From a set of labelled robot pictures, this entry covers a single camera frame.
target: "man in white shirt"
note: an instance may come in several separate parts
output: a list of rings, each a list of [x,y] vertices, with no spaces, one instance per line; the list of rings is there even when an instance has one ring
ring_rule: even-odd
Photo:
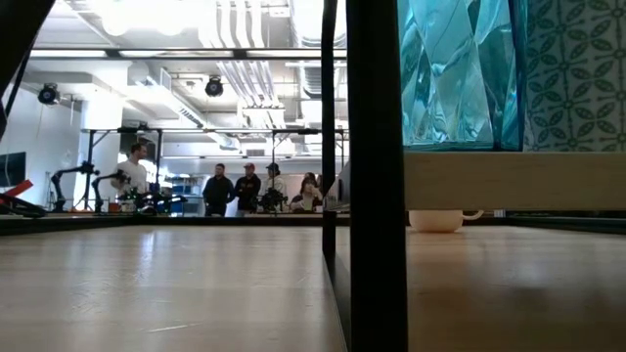
[[[130,192],[130,190],[137,188],[139,194],[143,194],[148,191],[148,172],[144,165],[139,163],[139,160],[144,159],[148,155],[148,149],[146,146],[137,143],[130,147],[130,156],[128,160],[123,161],[117,165],[117,170],[122,170],[126,176],[130,177],[130,183],[120,183],[119,180],[111,179],[111,185],[117,190],[119,196]]]

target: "ventilation pipe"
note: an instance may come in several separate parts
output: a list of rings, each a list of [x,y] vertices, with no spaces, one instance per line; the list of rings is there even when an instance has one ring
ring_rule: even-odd
[[[171,110],[176,111],[179,116],[189,119],[196,126],[205,129],[217,128],[208,122],[203,122],[201,113],[193,109],[191,104],[186,102],[182,97],[174,94],[171,90],[165,88],[162,84],[156,82],[150,76],[146,77],[146,80],[144,81],[135,81],[135,84],[143,86],[151,93],[156,94],[164,105]],[[236,138],[228,137],[224,134],[215,132],[208,132],[206,135],[215,141],[219,145],[220,149],[224,151],[238,151],[241,149],[242,145]]]
[[[206,12],[208,14],[207,21],[203,22],[203,25],[199,28],[199,40],[205,48],[223,48],[224,45],[222,44],[217,30],[217,0],[207,1],[206,6]],[[231,83],[235,93],[246,102],[246,105],[249,107],[253,106],[254,99],[246,93],[244,84],[237,75],[233,63],[217,62],[217,67],[222,75],[226,76],[226,79]]]
[[[300,48],[316,48],[322,45],[322,32],[319,21],[324,12],[322,1],[290,0],[291,30],[293,38]],[[335,47],[346,45],[345,0],[338,0],[335,29]],[[335,81],[339,68],[335,69]],[[310,98],[322,97],[322,69],[320,67],[300,67],[298,69],[300,85]]]
[[[221,0],[222,2],[222,21],[220,28],[220,36],[224,44],[226,44],[227,48],[235,48],[235,42],[233,41],[233,37],[231,36],[231,1],[230,0]],[[244,89],[246,93],[252,97],[254,103],[261,107],[261,99],[258,97],[254,90],[254,84],[250,79],[250,76],[247,74],[246,67],[244,63],[241,61],[235,62],[235,69],[239,74],[240,79],[244,81]]]
[[[246,0],[237,0],[237,41],[239,41],[239,45],[242,48],[249,48],[250,43],[247,40],[247,31],[246,31]],[[263,105],[267,107],[272,106],[272,101],[270,99],[267,87],[265,86],[265,82],[261,77],[261,66],[259,62],[248,62],[250,69],[252,70],[252,74],[256,78],[256,82],[258,83],[258,87],[261,92]]]
[[[261,0],[250,0],[250,9],[252,16],[252,42],[254,42],[255,48],[264,48],[262,26],[261,26]],[[269,99],[275,107],[278,107],[281,103],[278,100],[278,96],[274,91],[274,79],[270,71],[270,65],[268,62],[256,62],[256,65],[260,67],[261,74],[265,82],[267,83],[267,91]]]

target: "monitor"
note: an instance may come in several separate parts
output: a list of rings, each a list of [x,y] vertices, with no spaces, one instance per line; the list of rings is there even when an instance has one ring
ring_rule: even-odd
[[[0,155],[0,187],[13,187],[25,179],[26,152]]]

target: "man in black jacket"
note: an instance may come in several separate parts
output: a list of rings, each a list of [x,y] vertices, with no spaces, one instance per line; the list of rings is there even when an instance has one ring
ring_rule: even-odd
[[[223,217],[226,214],[226,204],[235,199],[233,183],[224,176],[224,169],[224,164],[218,163],[215,165],[215,176],[206,181],[202,192],[206,204],[204,216],[218,214]]]
[[[242,213],[251,212],[256,210],[255,202],[252,202],[258,196],[258,192],[261,190],[261,180],[254,173],[254,164],[249,162],[244,165],[246,170],[246,176],[237,180],[235,184],[235,191],[239,201],[237,202],[237,210],[239,215]]]

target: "green patterned wallpaper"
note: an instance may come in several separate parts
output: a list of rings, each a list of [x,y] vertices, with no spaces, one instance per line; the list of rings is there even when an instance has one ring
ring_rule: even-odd
[[[626,1],[529,0],[530,151],[626,151]]]

